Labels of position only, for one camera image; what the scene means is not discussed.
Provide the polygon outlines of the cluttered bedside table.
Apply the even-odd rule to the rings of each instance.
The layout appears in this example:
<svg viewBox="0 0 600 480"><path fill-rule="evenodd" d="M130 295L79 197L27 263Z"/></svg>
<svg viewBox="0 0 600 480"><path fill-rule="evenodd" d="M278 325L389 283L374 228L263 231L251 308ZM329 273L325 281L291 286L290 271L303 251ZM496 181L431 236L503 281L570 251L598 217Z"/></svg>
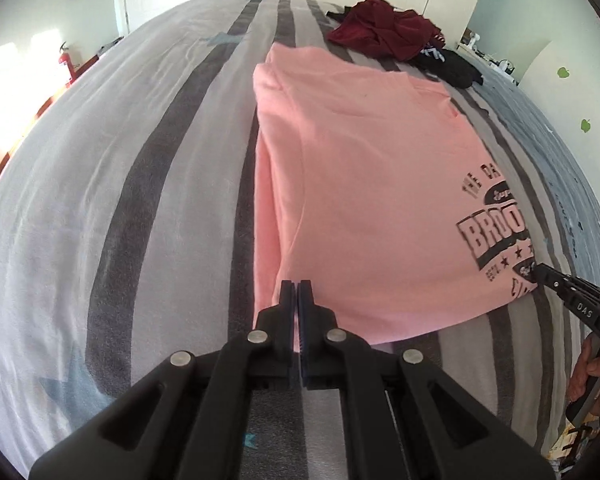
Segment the cluttered bedside table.
<svg viewBox="0 0 600 480"><path fill-rule="evenodd" d="M460 54L468 56L471 60L478 61L484 66L488 66L491 70L495 70L509 82L518 86L519 82L516 81L514 77L514 64L509 60L506 60L506 58L496 58L493 55L482 52L478 48L479 40L479 34L466 28L462 38L460 38L460 42L456 46L456 50L460 52Z"/></svg>

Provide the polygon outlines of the black garment with white print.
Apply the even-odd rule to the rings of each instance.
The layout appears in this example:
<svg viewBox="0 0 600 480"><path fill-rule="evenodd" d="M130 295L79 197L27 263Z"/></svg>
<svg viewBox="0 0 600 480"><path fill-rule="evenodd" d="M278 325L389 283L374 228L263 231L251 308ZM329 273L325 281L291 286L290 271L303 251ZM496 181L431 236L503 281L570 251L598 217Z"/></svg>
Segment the black garment with white print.
<svg viewBox="0 0 600 480"><path fill-rule="evenodd" d="M480 70L452 50L424 49L415 55L410 63L422 72L430 73L457 89L468 89L473 84L483 85Z"/></svg>

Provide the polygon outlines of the striped star bed sheet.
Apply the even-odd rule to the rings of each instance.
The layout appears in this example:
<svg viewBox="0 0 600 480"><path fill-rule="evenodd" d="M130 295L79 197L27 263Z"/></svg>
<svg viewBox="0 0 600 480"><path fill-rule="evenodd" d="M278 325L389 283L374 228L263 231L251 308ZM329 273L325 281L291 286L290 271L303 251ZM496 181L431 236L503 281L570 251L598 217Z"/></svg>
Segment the striped star bed sheet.
<svg viewBox="0 0 600 480"><path fill-rule="evenodd" d="M20 478L180 350L251 330L253 73L274 44L427 79L503 171L534 261L600 285L600 205L550 123L486 76L457 90L331 44L315 0L192 0L122 40L35 124L0 175L0 459ZM537 451L565 425L583 324L547 288L374 344L421 351Z"/></svg>

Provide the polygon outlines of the white headboard with green apples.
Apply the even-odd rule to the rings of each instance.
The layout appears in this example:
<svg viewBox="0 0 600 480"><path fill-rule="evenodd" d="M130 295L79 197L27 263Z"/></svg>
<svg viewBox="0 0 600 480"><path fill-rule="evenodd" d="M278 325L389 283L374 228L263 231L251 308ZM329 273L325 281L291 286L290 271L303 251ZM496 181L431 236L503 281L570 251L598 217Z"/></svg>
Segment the white headboard with green apples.
<svg viewBox="0 0 600 480"><path fill-rule="evenodd" d="M520 86L569 148L600 204L600 75L552 41Z"/></svg>

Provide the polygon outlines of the pink t-shirt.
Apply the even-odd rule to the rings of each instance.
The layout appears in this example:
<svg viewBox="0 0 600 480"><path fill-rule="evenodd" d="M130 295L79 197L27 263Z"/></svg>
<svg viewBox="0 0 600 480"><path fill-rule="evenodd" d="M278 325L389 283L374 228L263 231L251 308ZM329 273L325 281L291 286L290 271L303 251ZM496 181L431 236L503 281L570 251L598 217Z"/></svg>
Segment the pink t-shirt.
<svg viewBox="0 0 600 480"><path fill-rule="evenodd" d="M532 292L527 222L442 84L274 44L253 89L257 310L307 280L344 330L384 344Z"/></svg>

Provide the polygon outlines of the red fire extinguisher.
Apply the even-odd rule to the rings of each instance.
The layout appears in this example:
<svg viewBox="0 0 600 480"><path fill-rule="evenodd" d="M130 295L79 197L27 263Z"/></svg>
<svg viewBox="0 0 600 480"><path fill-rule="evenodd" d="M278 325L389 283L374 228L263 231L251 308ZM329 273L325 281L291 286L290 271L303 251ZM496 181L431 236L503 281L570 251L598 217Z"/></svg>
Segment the red fire extinguisher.
<svg viewBox="0 0 600 480"><path fill-rule="evenodd" d="M76 68L73 65L66 42L63 42L59 47L58 64L62 68L62 74L65 76L66 87L70 87L76 81Z"/></svg>

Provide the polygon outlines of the maroon garment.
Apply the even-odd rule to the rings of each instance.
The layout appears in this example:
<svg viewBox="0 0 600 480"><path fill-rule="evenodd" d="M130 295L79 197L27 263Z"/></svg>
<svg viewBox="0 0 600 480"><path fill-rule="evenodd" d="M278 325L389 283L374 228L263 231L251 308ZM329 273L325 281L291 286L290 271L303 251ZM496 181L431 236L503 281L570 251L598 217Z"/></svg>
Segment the maroon garment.
<svg viewBox="0 0 600 480"><path fill-rule="evenodd" d="M369 58L407 62L428 47L445 46L436 24L412 9L398 11L386 0L364 0L327 16L339 23L327 40Z"/></svg>

